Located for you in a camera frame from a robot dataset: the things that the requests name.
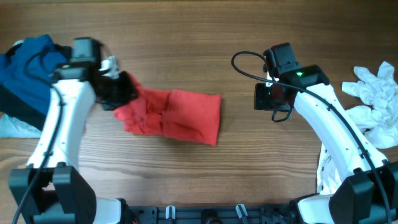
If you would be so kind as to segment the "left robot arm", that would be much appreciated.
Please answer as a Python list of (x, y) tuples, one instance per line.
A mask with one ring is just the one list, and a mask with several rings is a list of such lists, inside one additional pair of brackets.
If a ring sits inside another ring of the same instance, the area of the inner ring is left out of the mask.
[(122, 198), (95, 194), (78, 168), (84, 125), (95, 103), (118, 109), (139, 94), (116, 57), (91, 37), (73, 41), (70, 58), (59, 63), (44, 85), (49, 110), (40, 141), (23, 169), (13, 169), (9, 188), (17, 203), (12, 221), (26, 223), (138, 223)]

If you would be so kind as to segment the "red printed t-shirt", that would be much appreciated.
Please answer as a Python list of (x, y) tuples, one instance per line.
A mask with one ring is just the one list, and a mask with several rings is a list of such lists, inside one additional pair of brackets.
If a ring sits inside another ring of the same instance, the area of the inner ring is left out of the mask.
[(138, 98), (114, 111), (125, 131), (217, 145), (221, 95), (150, 89), (134, 76), (129, 78)]

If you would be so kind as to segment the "white printed t-shirt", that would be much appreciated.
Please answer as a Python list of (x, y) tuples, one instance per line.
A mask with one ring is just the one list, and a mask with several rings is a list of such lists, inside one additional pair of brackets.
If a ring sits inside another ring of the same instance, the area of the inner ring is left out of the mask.
[(342, 91), (361, 99), (362, 105), (346, 110), (368, 142), (376, 149), (397, 146), (397, 83), (394, 67), (381, 63), (377, 75), (354, 67), (358, 82), (343, 82)]

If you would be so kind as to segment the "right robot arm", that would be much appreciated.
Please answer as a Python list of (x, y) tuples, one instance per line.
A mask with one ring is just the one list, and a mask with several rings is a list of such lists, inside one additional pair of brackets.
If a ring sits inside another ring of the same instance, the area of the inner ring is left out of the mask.
[(297, 112), (322, 142), (318, 190), (292, 202), (294, 223), (391, 223), (397, 220), (397, 164), (355, 126), (317, 65), (302, 66), (290, 44), (266, 50), (266, 78), (255, 87), (254, 107)]

